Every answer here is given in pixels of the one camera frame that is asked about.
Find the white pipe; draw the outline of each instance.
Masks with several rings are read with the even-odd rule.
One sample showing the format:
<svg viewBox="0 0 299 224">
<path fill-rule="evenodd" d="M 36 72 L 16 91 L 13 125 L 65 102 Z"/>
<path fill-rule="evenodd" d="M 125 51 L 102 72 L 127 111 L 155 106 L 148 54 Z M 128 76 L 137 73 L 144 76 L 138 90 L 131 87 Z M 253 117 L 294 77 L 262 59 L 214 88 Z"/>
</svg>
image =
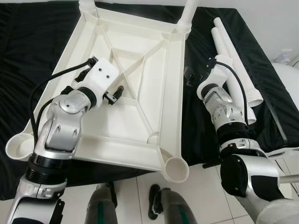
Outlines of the white pipe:
<svg viewBox="0 0 299 224">
<path fill-rule="evenodd" d="M 216 46 L 216 50 L 218 55 L 225 55 L 225 56 L 229 56 L 228 55 L 228 51 L 223 43 L 223 40 L 221 38 L 221 35 L 219 33 L 219 30 L 217 27 L 214 27 L 211 30 L 213 39 L 214 39 L 214 43 Z M 231 74 L 227 81 L 226 81 L 227 85 L 228 85 L 228 91 L 229 94 L 231 96 L 231 98 L 233 99 L 233 102 L 236 104 L 236 106 L 238 106 L 244 113 L 244 99 L 242 96 L 242 91 L 241 88 L 238 84 L 238 81 L 236 80 L 236 78 L 234 77 L 233 74 Z M 247 104 L 247 118 L 248 118 L 248 124 L 253 124 L 256 122 L 256 116 L 253 112 L 253 109 L 251 109 L 248 104 Z"/>
<path fill-rule="evenodd" d="M 79 0 L 79 10 L 97 16 L 94 0 Z"/>
<path fill-rule="evenodd" d="M 279 177 L 279 183 L 298 183 L 299 174 Z"/>
<path fill-rule="evenodd" d="M 221 38 L 222 38 L 224 45 L 228 51 L 229 57 L 234 60 L 233 65 L 234 65 L 235 71 L 238 74 L 238 77 L 244 87 L 248 105 L 250 107 L 260 105 L 263 102 L 263 97 L 262 97 L 261 93 L 259 92 L 259 90 L 257 90 L 254 87 L 254 85 L 252 84 L 252 81 L 249 78 L 247 71 L 244 68 L 244 65 L 242 64 L 242 61 L 240 60 L 239 55 L 238 55 L 237 51 L 235 50 L 235 47 L 234 47 L 232 41 L 230 40 L 228 33 L 227 33 L 226 29 L 224 28 L 224 25 L 223 25 L 221 19 L 219 17 L 214 19 L 214 24 L 220 32 Z"/>
<path fill-rule="evenodd" d="M 182 16 L 177 23 L 177 30 L 181 33 L 190 33 L 192 19 L 195 14 L 199 0 L 187 0 Z"/>
</svg>

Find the black shoe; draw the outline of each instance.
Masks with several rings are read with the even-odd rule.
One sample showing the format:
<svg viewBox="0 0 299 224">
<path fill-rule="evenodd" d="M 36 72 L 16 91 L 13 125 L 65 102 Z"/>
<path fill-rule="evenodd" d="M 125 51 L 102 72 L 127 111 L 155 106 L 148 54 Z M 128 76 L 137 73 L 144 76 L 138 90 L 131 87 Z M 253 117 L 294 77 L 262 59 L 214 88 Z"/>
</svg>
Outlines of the black shoe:
<svg viewBox="0 0 299 224">
<path fill-rule="evenodd" d="M 153 211 L 153 208 L 155 207 L 154 206 L 154 203 L 156 204 L 157 201 L 159 201 L 158 203 L 161 203 L 161 194 L 160 194 L 160 197 L 156 197 L 157 194 L 159 194 L 160 192 L 160 186 L 157 185 L 157 184 L 154 184 L 150 187 L 150 190 L 149 190 L 149 218 L 151 220 L 155 220 L 157 219 L 158 215 L 154 213 Z"/>
</svg>

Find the white wall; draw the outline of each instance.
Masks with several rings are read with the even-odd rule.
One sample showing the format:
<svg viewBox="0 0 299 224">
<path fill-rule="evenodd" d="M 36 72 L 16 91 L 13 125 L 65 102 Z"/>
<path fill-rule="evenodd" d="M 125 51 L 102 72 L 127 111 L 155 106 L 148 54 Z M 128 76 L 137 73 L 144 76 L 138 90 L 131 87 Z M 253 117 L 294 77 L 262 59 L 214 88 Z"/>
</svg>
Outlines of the white wall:
<svg viewBox="0 0 299 224">
<path fill-rule="evenodd" d="M 46 0 L 0 0 L 37 2 Z M 184 5 L 185 0 L 102 0 L 104 2 Z M 290 58 L 299 55 L 299 0 L 200 0 L 200 6 L 238 9 L 270 60 L 283 49 L 292 49 Z"/>
</svg>

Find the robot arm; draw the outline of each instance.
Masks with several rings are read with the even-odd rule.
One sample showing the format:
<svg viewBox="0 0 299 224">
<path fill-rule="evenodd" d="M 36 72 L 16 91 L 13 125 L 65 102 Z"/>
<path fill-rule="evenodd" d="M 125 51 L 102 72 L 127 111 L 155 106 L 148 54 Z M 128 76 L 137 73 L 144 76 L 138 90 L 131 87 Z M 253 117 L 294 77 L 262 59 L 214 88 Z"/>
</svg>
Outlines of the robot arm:
<svg viewBox="0 0 299 224">
<path fill-rule="evenodd" d="M 95 60 L 91 68 L 75 79 L 74 88 L 66 88 L 52 100 L 7 224 L 61 222 L 64 202 L 59 198 L 64 193 L 66 174 L 81 136 L 81 119 L 93 107 L 99 108 L 103 98 L 114 104 L 123 91 L 120 86 L 114 95 L 107 92 L 119 72 L 107 60 Z"/>
<path fill-rule="evenodd" d="M 223 59 L 229 61 L 224 56 L 216 57 L 216 61 Z M 250 137 L 242 110 L 222 88 L 227 70 L 221 72 L 216 66 L 199 85 L 197 95 L 211 114 L 219 139 L 223 188 L 237 198 L 256 223 L 296 223 L 299 202 L 285 199 L 279 191 L 276 166 Z M 287 209 L 281 212 L 281 206 Z"/>
</svg>

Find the silver robot arm segment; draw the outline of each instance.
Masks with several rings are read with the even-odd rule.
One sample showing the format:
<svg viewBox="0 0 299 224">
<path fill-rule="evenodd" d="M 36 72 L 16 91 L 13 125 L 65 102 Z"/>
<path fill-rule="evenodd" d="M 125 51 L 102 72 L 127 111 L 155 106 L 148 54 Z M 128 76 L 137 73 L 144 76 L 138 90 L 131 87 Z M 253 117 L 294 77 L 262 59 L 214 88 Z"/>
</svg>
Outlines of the silver robot arm segment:
<svg viewBox="0 0 299 224">
<path fill-rule="evenodd" d="M 299 202 L 285 199 L 279 191 L 276 166 L 251 137 L 242 110 L 222 88 L 225 74 L 213 70 L 199 85 L 197 95 L 203 99 L 218 136 L 223 188 L 237 198 L 256 223 L 298 223 Z M 288 211 L 282 214 L 278 204 L 288 206 Z"/>
<path fill-rule="evenodd" d="M 7 224 L 56 224 L 62 219 L 64 202 L 59 198 L 67 184 L 66 174 L 81 136 L 81 119 L 103 98 L 114 104 L 124 90 L 112 95 L 107 88 L 117 79 L 118 70 L 106 59 L 96 59 L 91 68 L 55 97 L 47 111 L 28 169 L 21 178 Z"/>
</svg>

